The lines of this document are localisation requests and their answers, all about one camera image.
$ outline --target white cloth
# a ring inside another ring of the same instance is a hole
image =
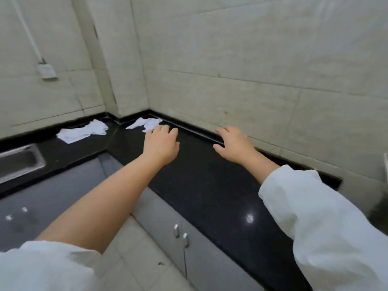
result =
[[[388,237],[316,171],[282,166],[259,196],[294,240],[295,260],[314,291],[388,290]],[[97,290],[99,259],[98,252],[73,245],[27,242],[0,254],[0,290]]]
[[[314,291],[388,290],[388,237],[316,171],[282,166],[259,196],[294,240],[296,263]]]
[[[0,253],[1,291],[95,291],[101,255],[60,242],[30,241]]]
[[[57,138],[66,142],[67,144],[71,144],[87,138],[90,135],[106,135],[107,129],[108,126],[106,124],[95,119],[83,128],[61,129],[59,133],[57,133]]]
[[[144,126],[145,130],[143,130],[143,132],[145,133],[147,131],[153,130],[162,121],[163,120],[160,118],[146,118],[146,119],[144,119],[143,117],[139,117],[132,125],[130,125],[129,127],[126,127],[126,130],[127,129],[132,130],[134,128]]]

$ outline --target stainless steel sink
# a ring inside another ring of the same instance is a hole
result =
[[[35,144],[0,153],[0,184],[46,165]]]

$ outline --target countertop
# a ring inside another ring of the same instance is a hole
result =
[[[223,159],[212,148],[221,141],[220,137],[152,111],[133,115],[121,124],[104,114],[94,116],[109,126],[107,135],[92,135],[69,145],[55,134],[62,127],[83,126],[91,118],[2,141],[2,151],[35,142],[47,165],[0,184],[0,197],[104,152],[126,165],[142,153],[145,133],[141,128],[126,130],[125,127],[139,116],[152,115],[179,128],[180,151],[172,163],[159,171],[149,187],[267,290],[311,290],[296,265],[293,241],[280,230],[258,197],[259,183],[242,166]],[[288,163],[303,169],[284,159],[270,157],[280,165]],[[340,180],[324,174],[321,178],[335,189],[340,184]]]

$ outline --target white rag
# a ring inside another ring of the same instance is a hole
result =
[[[158,126],[159,123],[161,123],[163,120],[160,118],[146,118],[144,119],[143,117],[139,117],[132,125],[127,127],[126,129],[134,129],[137,127],[144,126],[145,130],[143,132],[151,131],[154,129],[154,127]]]
[[[67,144],[71,144],[87,138],[90,135],[106,135],[107,129],[108,126],[106,124],[95,119],[83,128],[61,129],[59,133],[57,133],[57,138],[66,142]]]

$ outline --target person's right arm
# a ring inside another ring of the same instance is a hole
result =
[[[314,170],[279,167],[234,127],[217,129],[222,157],[244,166],[262,186],[259,196],[294,240],[294,257],[313,290],[388,290],[388,237],[357,207],[322,183]]]

